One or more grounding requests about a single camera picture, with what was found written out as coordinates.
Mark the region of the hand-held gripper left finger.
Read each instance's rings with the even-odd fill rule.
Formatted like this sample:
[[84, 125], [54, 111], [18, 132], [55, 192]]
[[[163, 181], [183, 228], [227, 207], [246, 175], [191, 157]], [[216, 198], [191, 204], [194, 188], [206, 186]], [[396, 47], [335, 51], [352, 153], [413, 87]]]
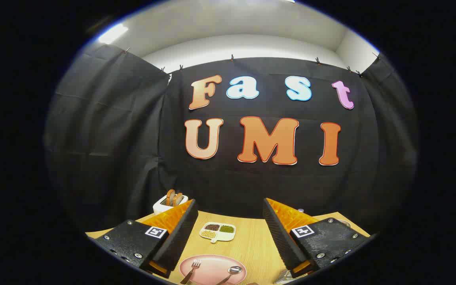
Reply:
[[192, 199], [143, 222], [122, 222], [93, 241], [125, 263], [168, 278], [179, 262], [197, 217], [198, 205]]

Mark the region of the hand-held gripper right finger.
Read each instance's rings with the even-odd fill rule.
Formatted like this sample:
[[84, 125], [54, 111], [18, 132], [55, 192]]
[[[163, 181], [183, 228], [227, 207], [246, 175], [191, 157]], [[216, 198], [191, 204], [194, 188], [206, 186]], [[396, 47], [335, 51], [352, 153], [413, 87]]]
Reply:
[[263, 217], [292, 277], [328, 267], [371, 241], [339, 219], [318, 220], [270, 198], [264, 198]]

